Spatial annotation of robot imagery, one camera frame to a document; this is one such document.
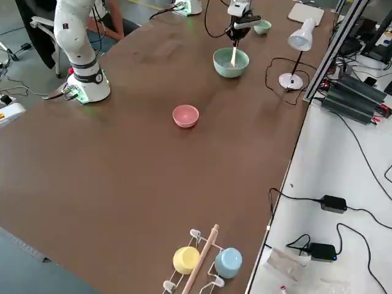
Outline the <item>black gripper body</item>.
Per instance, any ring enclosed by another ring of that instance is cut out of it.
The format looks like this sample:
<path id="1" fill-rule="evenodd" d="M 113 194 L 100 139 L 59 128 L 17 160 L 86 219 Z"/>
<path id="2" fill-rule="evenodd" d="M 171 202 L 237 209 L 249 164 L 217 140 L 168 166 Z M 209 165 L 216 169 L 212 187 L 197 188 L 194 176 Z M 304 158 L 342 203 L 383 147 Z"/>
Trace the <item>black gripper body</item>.
<path id="1" fill-rule="evenodd" d="M 245 15 L 242 17 L 234 17 L 232 27 L 234 29 L 251 28 L 261 21 L 260 15 Z"/>

